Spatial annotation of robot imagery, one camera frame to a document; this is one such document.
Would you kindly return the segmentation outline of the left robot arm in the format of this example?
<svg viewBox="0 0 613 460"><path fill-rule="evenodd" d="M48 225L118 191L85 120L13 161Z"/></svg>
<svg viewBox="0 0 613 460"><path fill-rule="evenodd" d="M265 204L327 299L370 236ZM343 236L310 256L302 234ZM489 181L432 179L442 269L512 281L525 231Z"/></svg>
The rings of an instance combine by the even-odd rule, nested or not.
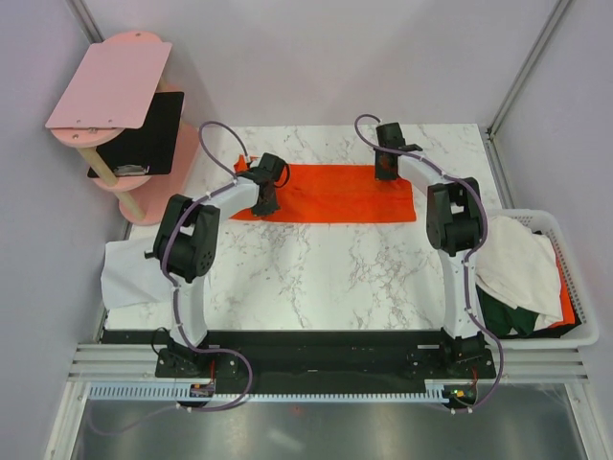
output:
<svg viewBox="0 0 613 460"><path fill-rule="evenodd" d="M183 346L177 366L199 377L210 366L210 354L198 345L208 334L205 320L205 286L216 259L221 223L247 210L256 218L280 210L277 190L290 178L290 167L280 157L266 153L234 173L231 181L201 198L173 195L166 206L149 258L159 261L171 284L173 326L170 336Z"/></svg>

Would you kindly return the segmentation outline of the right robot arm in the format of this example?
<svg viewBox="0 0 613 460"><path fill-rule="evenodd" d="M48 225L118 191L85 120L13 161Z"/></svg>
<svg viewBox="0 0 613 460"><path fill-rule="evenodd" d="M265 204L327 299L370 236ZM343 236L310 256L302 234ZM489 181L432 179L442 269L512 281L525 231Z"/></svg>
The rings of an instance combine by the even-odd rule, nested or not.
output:
<svg viewBox="0 0 613 460"><path fill-rule="evenodd" d="M485 349L475 282L476 251L487 236L487 219L479 184L459 178L408 145L398 123L375 129L375 177L403 179L426 196L425 230L443 269L443 345L439 365L448 376L462 376Z"/></svg>

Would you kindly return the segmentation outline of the orange t shirt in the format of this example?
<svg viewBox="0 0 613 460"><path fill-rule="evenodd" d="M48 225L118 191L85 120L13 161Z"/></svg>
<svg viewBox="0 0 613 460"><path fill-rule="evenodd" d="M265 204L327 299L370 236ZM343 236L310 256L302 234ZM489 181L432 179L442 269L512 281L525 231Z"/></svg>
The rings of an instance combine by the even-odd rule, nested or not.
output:
<svg viewBox="0 0 613 460"><path fill-rule="evenodd" d="M276 223L410 223L417 220L412 184L379 181L372 165L289 164L276 182Z"/></svg>

